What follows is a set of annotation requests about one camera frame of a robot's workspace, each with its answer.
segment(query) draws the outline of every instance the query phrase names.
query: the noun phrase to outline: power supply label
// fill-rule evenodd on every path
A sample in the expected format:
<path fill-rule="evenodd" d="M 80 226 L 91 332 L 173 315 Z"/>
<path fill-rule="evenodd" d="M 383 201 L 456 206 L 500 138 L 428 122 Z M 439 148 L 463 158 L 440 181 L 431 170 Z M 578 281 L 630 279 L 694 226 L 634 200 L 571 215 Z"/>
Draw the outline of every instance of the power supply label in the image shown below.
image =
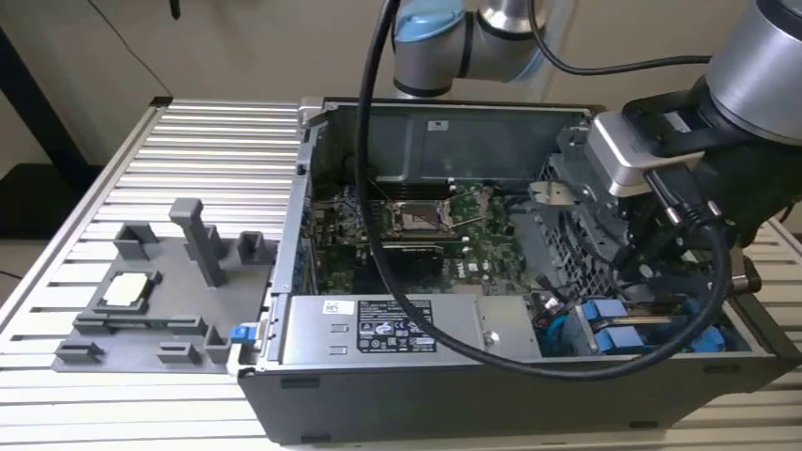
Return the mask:
<path fill-rule="evenodd" d="M 425 319 L 433 322 L 431 301 L 412 301 Z M 359 301 L 359 334 L 356 347 L 360 352 L 435 352 L 435 339 L 423 333 L 403 313 L 395 301 Z"/>

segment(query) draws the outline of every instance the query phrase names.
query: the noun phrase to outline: blue latch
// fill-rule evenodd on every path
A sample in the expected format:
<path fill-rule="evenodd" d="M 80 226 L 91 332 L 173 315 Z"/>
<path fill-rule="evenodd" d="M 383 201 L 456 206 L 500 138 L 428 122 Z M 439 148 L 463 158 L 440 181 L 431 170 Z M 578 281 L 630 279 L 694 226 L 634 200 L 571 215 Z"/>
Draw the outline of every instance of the blue latch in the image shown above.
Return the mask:
<path fill-rule="evenodd" d="M 707 330 L 692 340 L 690 348 L 694 352 L 720 352 L 727 347 L 724 336 L 715 327 Z"/>
<path fill-rule="evenodd" d="M 596 333 L 595 337 L 599 351 L 604 354 L 644 350 L 643 339 L 632 326 L 607 327 Z"/>
<path fill-rule="evenodd" d="M 582 307 L 588 321 L 610 317 L 624 317 L 627 315 L 624 303 L 618 299 L 592 299 Z"/>
<path fill-rule="evenodd" d="M 253 345 L 256 343 L 256 326 L 239 325 L 231 329 L 231 342 L 240 345 Z"/>

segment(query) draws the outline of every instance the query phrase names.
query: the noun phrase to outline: white floor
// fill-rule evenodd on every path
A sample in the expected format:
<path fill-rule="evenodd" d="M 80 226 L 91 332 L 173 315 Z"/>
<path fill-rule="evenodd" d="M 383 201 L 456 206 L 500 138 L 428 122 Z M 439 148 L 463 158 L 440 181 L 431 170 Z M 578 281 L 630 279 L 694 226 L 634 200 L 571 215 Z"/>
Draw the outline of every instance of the white floor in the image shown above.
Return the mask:
<path fill-rule="evenodd" d="M 0 270 L 25 275 L 46 244 L 45 241 L 0 240 Z M 9 297 L 17 282 L 0 274 L 0 305 Z"/>

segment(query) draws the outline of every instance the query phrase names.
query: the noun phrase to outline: sticker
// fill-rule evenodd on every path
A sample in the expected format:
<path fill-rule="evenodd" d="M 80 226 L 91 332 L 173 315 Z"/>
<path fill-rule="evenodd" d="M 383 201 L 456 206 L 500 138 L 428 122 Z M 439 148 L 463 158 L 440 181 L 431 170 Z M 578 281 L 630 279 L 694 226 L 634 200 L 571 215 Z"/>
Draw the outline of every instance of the sticker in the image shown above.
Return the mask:
<path fill-rule="evenodd" d="M 433 321 L 431 301 L 412 301 L 428 321 Z M 395 301 L 359 301 L 360 352 L 435 352 L 437 345 L 420 326 L 403 313 Z"/>
<path fill-rule="evenodd" d="M 448 130 L 448 121 L 447 120 L 429 120 L 428 121 L 428 131 L 445 132 L 447 130 Z"/>
<path fill-rule="evenodd" d="M 323 315 L 353 315 L 353 301 L 323 301 Z"/>
<path fill-rule="evenodd" d="M 668 124 L 671 124 L 671 127 L 674 127 L 675 131 L 678 131 L 679 133 L 691 132 L 688 124 L 686 123 L 684 120 L 682 120 L 679 113 L 676 113 L 675 111 L 671 111 L 670 113 L 664 113 L 663 117 L 668 121 Z"/>
<path fill-rule="evenodd" d="M 103 295 L 105 305 L 131 307 L 143 295 L 148 286 L 148 276 L 144 272 L 123 272 L 116 275 Z"/>

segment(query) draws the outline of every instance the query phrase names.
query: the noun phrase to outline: cable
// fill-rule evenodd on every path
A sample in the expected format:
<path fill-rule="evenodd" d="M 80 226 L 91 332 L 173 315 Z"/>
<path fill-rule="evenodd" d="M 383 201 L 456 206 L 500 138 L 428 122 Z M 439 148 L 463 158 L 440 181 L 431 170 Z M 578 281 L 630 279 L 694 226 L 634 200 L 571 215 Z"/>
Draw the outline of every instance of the cable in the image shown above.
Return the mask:
<path fill-rule="evenodd" d="M 571 75 L 611 75 L 614 73 L 634 72 L 636 70 L 663 68 L 666 66 L 683 66 L 688 64 L 707 64 L 710 62 L 710 56 L 700 55 L 683 55 L 671 56 L 668 58 L 650 59 L 648 61 L 639 61 L 636 63 L 627 63 L 618 66 L 608 66 L 606 68 L 576 68 L 570 66 L 548 49 L 544 43 L 544 38 L 540 29 L 538 28 L 538 21 L 535 20 L 535 1 L 531 0 L 528 3 L 528 24 L 531 25 L 532 35 L 535 42 L 540 47 L 543 56 L 548 62 L 563 72 Z"/>
<path fill-rule="evenodd" d="M 571 300 L 560 292 L 560 290 L 556 287 L 554 287 L 554 284 L 548 280 L 548 277 L 546 276 L 546 274 L 543 274 L 543 273 L 538 274 L 535 276 L 535 282 L 538 283 L 540 288 L 544 289 L 551 294 L 551 296 L 554 296 L 554 299 L 556 299 L 560 303 L 568 304 L 571 302 Z"/>
<path fill-rule="evenodd" d="M 700 225 L 698 231 L 702 236 L 710 241 L 711 253 L 712 253 L 712 270 L 714 280 L 710 286 L 710 296 L 704 302 L 699 314 L 686 324 L 683 330 L 676 336 L 659 348 L 651 350 L 650 353 L 639 355 L 634 359 L 624 363 L 614 366 L 608 366 L 599 369 L 564 371 L 558 369 L 547 369 L 542 367 L 531 366 L 523 362 L 518 362 L 503 358 L 484 350 L 473 348 L 457 340 L 453 336 L 441 331 L 428 321 L 425 316 L 421 314 L 419 308 L 409 302 L 405 295 L 401 293 L 399 282 L 395 278 L 393 273 L 389 271 L 389 262 L 387 254 L 381 247 L 380 242 L 380 230 L 373 223 L 373 218 L 369 214 L 369 199 L 367 195 L 367 144 L 369 134 L 369 111 L 371 101 L 373 98 L 373 90 L 376 88 L 376 77 L 379 74 L 379 63 L 381 55 L 383 43 L 387 41 L 387 34 L 389 32 L 389 25 L 392 17 L 399 9 L 400 0 L 384 0 L 379 21 L 376 24 L 376 30 L 373 31 L 373 37 L 368 48 L 368 56 L 364 62 L 364 72 L 361 75 L 360 84 L 360 97 L 357 103 L 356 113 L 356 129 L 355 129 L 355 142 L 356 142 L 356 164 L 355 164 L 355 179 L 356 179 L 356 198 L 359 202 L 360 212 L 364 222 L 364 231 L 367 233 L 367 240 L 371 246 L 373 260 L 376 262 L 376 269 L 387 291 L 392 295 L 396 303 L 399 304 L 400 310 L 405 316 L 415 321 L 421 328 L 423 332 L 428 334 L 437 342 L 448 349 L 453 350 L 459 355 L 468 359 L 483 363 L 485 365 L 495 366 L 500 369 L 526 374 L 528 376 L 536 376 L 543 378 L 551 378 L 564 381 L 600 381 L 612 378 L 626 376 L 636 373 L 638 371 L 648 368 L 650 366 L 663 362 L 676 352 L 680 352 L 686 346 L 691 343 L 694 338 L 704 332 L 711 325 L 712 321 L 719 314 L 722 304 L 724 302 L 724 296 L 727 294 L 727 288 L 730 285 L 730 248 L 723 238 L 723 234 L 710 224 Z"/>
<path fill-rule="evenodd" d="M 151 69 L 151 66 L 148 66 L 145 64 L 145 62 L 141 60 L 141 58 L 139 57 L 139 55 L 136 54 L 136 52 L 131 48 L 131 45 L 128 45 L 128 41 L 125 40 L 125 38 L 123 38 L 123 35 L 116 30 L 116 27 L 113 26 L 112 21 L 109 20 L 109 18 L 107 17 L 107 15 L 103 13 L 103 11 L 100 10 L 100 8 L 95 4 L 93 0 L 87 0 L 87 3 L 92 6 L 92 9 L 97 12 L 97 14 L 100 15 L 100 17 L 103 18 L 103 21 L 107 23 L 107 25 L 112 29 L 113 33 L 119 37 L 120 42 L 123 42 L 123 45 L 125 46 L 125 50 L 128 50 L 128 53 L 131 54 L 131 56 L 136 59 L 136 61 L 139 61 L 139 64 L 141 65 L 141 67 L 145 68 L 145 70 L 148 71 L 148 73 L 153 76 L 153 79 L 157 81 L 157 83 L 164 88 L 164 91 L 167 91 L 167 94 L 172 97 L 173 96 L 173 91 L 171 91 L 171 89 L 167 87 L 167 85 L 164 85 L 164 82 L 161 81 L 161 79 L 159 78 L 159 76 L 155 74 L 153 70 Z"/>
<path fill-rule="evenodd" d="M 631 302 L 631 296 L 628 296 L 624 289 L 618 285 L 618 279 L 615 278 L 615 271 L 612 267 L 607 267 L 607 280 L 610 282 L 610 288 L 615 294 L 618 294 L 624 301 Z"/>
<path fill-rule="evenodd" d="M 10 277 L 12 279 L 22 280 L 22 276 L 16 275 L 13 272 L 0 270 L 0 274 L 5 275 L 6 277 Z"/>
<path fill-rule="evenodd" d="M 592 259 L 595 259 L 603 265 L 611 266 L 612 262 L 610 261 L 610 259 L 606 258 L 602 254 L 599 254 L 596 252 L 596 250 L 592 248 L 592 244 L 590 244 L 590 242 L 587 242 L 587 238 L 590 236 L 587 235 L 586 237 L 583 237 L 582 232 L 570 233 L 570 231 L 567 230 L 567 215 L 568 215 L 568 213 L 566 213 L 564 211 L 558 212 L 556 224 L 558 224 L 558 228 L 559 228 L 560 232 L 566 236 L 571 236 L 571 235 L 574 236 L 574 239 L 576 240 L 576 244 L 579 245 L 579 248 L 584 251 L 586 254 L 588 254 L 592 257 Z"/>
<path fill-rule="evenodd" d="M 791 217 L 791 213 L 792 213 L 792 208 L 795 207 L 796 204 L 790 204 L 786 207 L 786 210 L 782 213 L 782 216 L 779 217 L 779 224 L 784 223 L 786 221 L 788 221 L 788 218 Z"/>

